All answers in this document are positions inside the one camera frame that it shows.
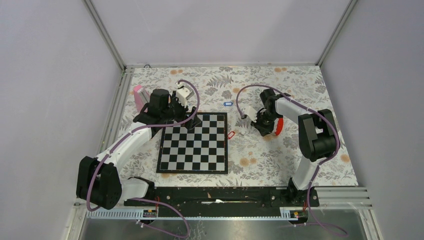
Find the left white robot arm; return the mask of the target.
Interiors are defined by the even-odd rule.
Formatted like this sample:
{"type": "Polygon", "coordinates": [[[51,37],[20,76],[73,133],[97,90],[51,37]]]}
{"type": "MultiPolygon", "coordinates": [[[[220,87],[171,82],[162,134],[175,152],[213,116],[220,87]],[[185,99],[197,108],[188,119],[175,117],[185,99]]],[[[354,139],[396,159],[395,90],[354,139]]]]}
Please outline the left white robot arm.
{"type": "Polygon", "coordinates": [[[144,206],[154,202],[153,182],[140,177],[123,179],[120,171],[131,156],[160,130],[174,126],[191,130],[200,124],[198,107],[188,107],[188,99],[192,96],[199,96],[194,87],[180,86],[173,92],[154,89],[148,102],[118,140],[97,156],[85,156],[80,161],[76,197],[86,201],[89,211],[111,210],[118,203],[132,199],[144,206]]]}

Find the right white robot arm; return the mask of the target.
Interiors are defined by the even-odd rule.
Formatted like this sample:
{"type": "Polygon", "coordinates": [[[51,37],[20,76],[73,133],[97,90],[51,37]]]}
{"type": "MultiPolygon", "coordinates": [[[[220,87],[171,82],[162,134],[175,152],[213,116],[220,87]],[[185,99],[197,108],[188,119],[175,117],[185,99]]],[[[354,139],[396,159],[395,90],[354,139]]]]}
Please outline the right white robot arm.
{"type": "Polygon", "coordinates": [[[316,111],[298,103],[286,94],[276,94],[273,89],[260,93],[263,108],[251,121],[261,136],[274,131],[276,119],[286,117],[298,126],[298,143],[302,154],[300,164],[276,199],[292,206],[308,206],[313,197],[312,182],[317,175],[319,161],[333,156],[340,148],[333,113],[329,109],[316,111]]]}

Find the red key tag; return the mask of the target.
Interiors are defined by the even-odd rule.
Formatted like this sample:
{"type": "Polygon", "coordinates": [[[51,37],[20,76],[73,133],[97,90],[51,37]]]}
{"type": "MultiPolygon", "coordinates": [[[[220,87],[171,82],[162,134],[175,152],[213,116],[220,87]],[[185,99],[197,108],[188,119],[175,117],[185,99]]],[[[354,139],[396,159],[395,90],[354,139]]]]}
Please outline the red key tag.
{"type": "Polygon", "coordinates": [[[236,132],[235,132],[235,131],[231,131],[231,132],[228,134],[227,138],[230,140],[230,139],[232,139],[235,135],[236,135],[236,132]]]}

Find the keyring with red fob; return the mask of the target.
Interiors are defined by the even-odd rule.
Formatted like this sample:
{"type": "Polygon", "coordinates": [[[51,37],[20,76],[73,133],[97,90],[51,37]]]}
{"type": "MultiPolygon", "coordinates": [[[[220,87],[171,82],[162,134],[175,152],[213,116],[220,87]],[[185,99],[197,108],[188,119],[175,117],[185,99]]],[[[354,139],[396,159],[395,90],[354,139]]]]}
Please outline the keyring with red fob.
{"type": "Polygon", "coordinates": [[[276,136],[279,136],[280,133],[283,131],[283,129],[284,129],[284,119],[279,118],[278,121],[277,121],[277,126],[276,126],[274,134],[276,136]]]}

